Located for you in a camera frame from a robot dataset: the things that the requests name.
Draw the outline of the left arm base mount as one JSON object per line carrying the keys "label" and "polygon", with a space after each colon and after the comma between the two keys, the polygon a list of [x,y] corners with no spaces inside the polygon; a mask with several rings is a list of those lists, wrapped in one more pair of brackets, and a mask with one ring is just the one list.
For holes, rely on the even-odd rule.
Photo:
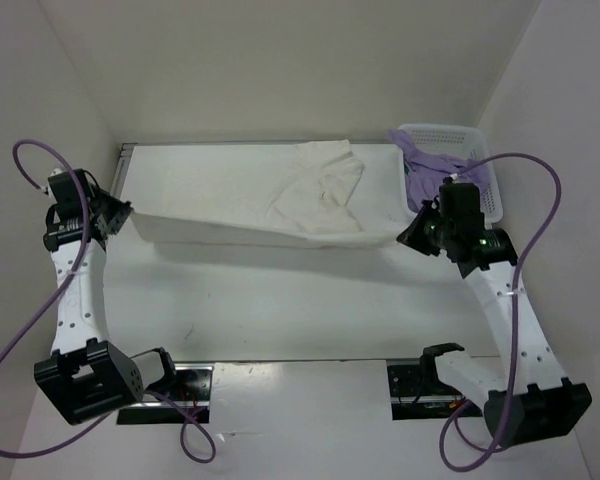
{"label": "left arm base mount", "polygon": [[[201,363],[176,363],[176,380],[163,395],[192,413],[200,424],[208,424],[214,366]],[[184,417],[168,403],[145,395],[143,401],[117,413],[122,426],[181,425]]]}

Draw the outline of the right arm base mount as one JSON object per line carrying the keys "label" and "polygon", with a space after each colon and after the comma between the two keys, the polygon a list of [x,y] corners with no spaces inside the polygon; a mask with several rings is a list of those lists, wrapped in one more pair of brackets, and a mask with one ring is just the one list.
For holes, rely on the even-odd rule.
{"label": "right arm base mount", "polygon": [[446,419],[465,401],[439,381],[431,359],[388,360],[386,373],[393,420]]}

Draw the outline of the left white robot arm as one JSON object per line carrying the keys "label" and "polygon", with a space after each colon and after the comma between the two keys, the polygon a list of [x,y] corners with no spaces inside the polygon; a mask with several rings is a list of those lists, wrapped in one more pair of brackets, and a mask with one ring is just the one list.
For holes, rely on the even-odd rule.
{"label": "left white robot arm", "polygon": [[34,366],[36,384],[71,425],[138,403],[146,391],[171,398],[180,376],[166,350],[128,355],[111,342],[106,322],[107,241],[131,215],[131,204],[90,182],[82,169],[55,170],[48,192],[53,203],[43,244],[62,291],[50,357]]}

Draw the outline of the white t shirt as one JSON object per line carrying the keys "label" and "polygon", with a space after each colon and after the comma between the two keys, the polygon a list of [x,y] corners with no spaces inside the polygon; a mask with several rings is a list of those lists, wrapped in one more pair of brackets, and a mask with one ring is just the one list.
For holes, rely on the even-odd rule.
{"label": "white t shirt", "polygon": [[144,145],[121,195],[151,243],[379,248],[411,218],[403,174],[388,144]]}

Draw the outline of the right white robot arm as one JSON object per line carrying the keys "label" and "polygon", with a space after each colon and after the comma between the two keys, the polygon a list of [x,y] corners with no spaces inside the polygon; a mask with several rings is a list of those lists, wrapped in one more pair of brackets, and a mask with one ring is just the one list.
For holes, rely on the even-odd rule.
{"label": "right white robot arm", "polygon": [[445,254],[482,307],[503,375],[486,369],[457,343],[424,348],[419,382],[430,393],[451,387],[478,408],[500,449],[567,435],[592,403],[572,382],[540,327],[521,282],[522,259],[508,234],[487,227],[480,192],[444,179],[398,242],[427,256]]}

